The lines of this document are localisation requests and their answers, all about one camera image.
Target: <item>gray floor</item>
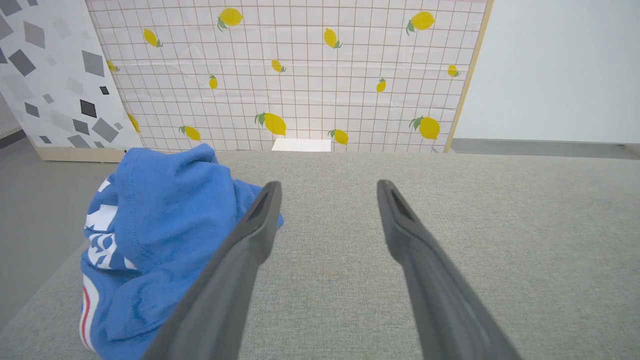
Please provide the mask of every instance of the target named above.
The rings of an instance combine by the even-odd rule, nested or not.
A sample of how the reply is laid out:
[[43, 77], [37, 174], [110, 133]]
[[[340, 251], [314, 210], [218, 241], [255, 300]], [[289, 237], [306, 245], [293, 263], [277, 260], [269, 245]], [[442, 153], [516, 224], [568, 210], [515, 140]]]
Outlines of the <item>gray floor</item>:
[[89, 201], [115, 169], [41, 161], [26, 139], [0, 150], [0, 329], [86, 241]]
[[638, 154], [628, 150], [624, 145], [606, 143], [454, 139], [451, 142], [451, 149], [456, 154], [569, 156], [576, 158], [640, 160]]

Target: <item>grid pattern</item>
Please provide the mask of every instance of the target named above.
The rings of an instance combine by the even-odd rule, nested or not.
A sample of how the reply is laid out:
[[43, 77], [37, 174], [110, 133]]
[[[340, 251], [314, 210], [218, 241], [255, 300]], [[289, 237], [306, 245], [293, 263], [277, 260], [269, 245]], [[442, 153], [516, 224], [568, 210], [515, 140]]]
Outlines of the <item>grid pattern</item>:
[[[328, 138], [334, 151], [443, 152], [484, 15], [484, 2], [389, 0], [96, 0], [88, 3], [114, 78], [146, 147], [181, 151], [270, 150], [280, 135], [254, 123], [274, 113], [288, 138]], [[243, 14], [220, 31], [226, 8]], [[436, 22], [405, 31], [420, 11]], [[153, 47], [149, 29], [164, 42]], [[343, 46], [324, 42], [330, 28]], [[287, 70], [271, 66], [278, 60]], [[449, 65], [460, 72], [453, 78]], [[218, 87], [209, 87], [214, 74]], [[376, 92], [380, 78], [386, 89]], [[440, 124], [436, 140], [410, 127]]]

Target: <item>white wall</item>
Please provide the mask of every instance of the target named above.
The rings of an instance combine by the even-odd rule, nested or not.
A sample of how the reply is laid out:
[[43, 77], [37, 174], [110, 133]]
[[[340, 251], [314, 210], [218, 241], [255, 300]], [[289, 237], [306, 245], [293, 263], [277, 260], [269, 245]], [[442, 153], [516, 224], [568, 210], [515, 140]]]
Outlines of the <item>white wall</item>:
[[640, 143], [640, 2], [495, 0], [456, 138]]

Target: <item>red stripe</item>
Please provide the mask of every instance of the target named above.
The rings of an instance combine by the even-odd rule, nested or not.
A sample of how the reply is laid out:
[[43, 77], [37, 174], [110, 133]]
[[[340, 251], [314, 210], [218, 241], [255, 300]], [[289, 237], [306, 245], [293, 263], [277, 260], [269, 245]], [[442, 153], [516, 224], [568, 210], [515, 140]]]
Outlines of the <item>red stripe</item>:
[[84, 309], [84, 316], [82, 319], [82, 341], [84, 342], [84, 345], [86, 347], [89, 347], [89, 345], [86, 342], [86, 336], [85, 336], [85, 331], [86, 329], [84, 328], [84, 326], [86, 325], [86, 319], [89, 317], [89, 305], [91, 305], [90, 300], [89, 300], [89, 294], [86, 292], [86, 288], [83, 286], [83, 291], [84, 291], [84, 299], [86, 301], [86, 307]]

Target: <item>blue cloth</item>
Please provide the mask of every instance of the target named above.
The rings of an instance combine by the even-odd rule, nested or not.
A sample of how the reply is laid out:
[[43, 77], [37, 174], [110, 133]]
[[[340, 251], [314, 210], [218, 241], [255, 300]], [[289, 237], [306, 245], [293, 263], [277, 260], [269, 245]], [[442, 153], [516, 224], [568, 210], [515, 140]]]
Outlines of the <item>blue cloth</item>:
[[260, 191], [233, 180], [208, 145], [127, 152], [87, 211], [85, 346], [104, 359], [139, 358]]

